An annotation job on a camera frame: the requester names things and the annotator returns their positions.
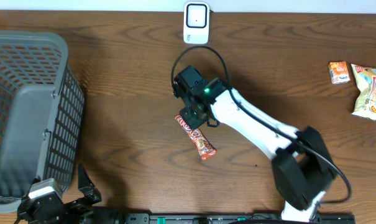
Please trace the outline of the red orange candy bar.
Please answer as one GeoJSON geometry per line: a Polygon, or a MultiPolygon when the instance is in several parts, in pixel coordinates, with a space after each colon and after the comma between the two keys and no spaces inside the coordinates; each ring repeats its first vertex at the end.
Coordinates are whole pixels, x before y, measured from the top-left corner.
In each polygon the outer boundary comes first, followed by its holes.
{"type": "Polygon", "coordinates": [[[199,128],[191,129],[180,114],[175,116],[175,120],[180,124],[180,126],[190,137],[203,161],[217,154],[217,150],[207,140],[207,138],[199,128]]]}

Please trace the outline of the small orange tissue pack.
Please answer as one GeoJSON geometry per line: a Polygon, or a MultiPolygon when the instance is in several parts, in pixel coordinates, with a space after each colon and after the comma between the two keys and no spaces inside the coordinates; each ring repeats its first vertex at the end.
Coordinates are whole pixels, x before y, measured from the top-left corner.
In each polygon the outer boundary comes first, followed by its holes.
{"type": "Polygon", "coordinates": [[[332,84],[347,83],[351,80],[346,62],[330,62],[328,69],[332,84]]]}

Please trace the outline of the cream snack bag blue edges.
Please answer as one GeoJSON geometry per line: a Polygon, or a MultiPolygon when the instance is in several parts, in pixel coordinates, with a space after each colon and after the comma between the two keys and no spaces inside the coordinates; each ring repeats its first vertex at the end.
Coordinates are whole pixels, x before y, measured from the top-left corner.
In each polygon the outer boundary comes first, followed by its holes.
{"type": "Polygon", "coordinates": [[[376,68],[355,64],[351,67],[360,91],[352,115],[376,121],[376,68]]]}

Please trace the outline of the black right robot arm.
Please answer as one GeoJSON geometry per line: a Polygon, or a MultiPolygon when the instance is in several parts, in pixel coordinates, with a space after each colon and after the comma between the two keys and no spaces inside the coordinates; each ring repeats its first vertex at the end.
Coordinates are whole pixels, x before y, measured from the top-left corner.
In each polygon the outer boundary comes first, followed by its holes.
{"type": "Polygon", "coordinates": [[[331,155],[320,135],[281,123],[245,100],[237,90],[228,89],[219,78],[204,79],[197,69],[186,67],[172,77],[173,94],[184,108],[176,120],[191,135],[201,156],[215,153],[199,130],[211,119],[225,124],[258,147],[272,164],[273,178],[285,201],[281,218],[311,222],[337,172],[330,166],[331,155]]]}

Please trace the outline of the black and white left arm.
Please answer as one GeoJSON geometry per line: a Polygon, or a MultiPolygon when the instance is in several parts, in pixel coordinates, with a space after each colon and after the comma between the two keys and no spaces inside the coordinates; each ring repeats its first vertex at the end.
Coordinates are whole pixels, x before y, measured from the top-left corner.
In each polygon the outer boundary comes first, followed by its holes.
{"type": "Polygon", "coordinates": [[[72,202],[63,203],[60,186],[54,178],[36,177],[29,191],[21,198],[14,222],[27,223],[122,223],[123,216],[115,209],[96,207],[101,193],[88,177],[82,164],[78,165],[78,190],[83,194],[72,202]]]}

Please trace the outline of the white barcode scanner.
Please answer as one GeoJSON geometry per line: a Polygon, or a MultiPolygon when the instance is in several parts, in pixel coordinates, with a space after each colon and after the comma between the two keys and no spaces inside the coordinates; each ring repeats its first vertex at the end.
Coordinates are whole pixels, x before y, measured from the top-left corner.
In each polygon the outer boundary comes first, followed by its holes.
{"type": "Polygon", "coordinates": [[[183,40],[186,44],[207,44],[210,7],[205,2],[187,2],[184,6],[183,40]]]}

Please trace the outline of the dark grey plastic basket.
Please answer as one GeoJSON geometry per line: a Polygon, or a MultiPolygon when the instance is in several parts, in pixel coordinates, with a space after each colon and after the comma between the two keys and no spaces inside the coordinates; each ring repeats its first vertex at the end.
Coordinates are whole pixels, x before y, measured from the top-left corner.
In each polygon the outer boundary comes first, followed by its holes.
{"type": "Polygon", "coordinates": [[[69,188],[84,107],[62,37],[0,30],[0,213],[36,178],[69,188]]]}

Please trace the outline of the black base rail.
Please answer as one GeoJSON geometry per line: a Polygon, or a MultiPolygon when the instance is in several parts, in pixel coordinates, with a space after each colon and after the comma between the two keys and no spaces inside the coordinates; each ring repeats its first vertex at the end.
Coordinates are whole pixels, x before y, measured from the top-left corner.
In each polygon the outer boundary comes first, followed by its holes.
{"type": "MultiPolygon", "coordinates": [[[[282,220],[276,213],[254,213],[240,215],[149,215],[147,213],[130,213],[124,215],[123,224],[294,224],[304,221],[282,220]]],[[[353,215],[320,215],[310,219],[309,224],[356,224],[353,215]]]]}

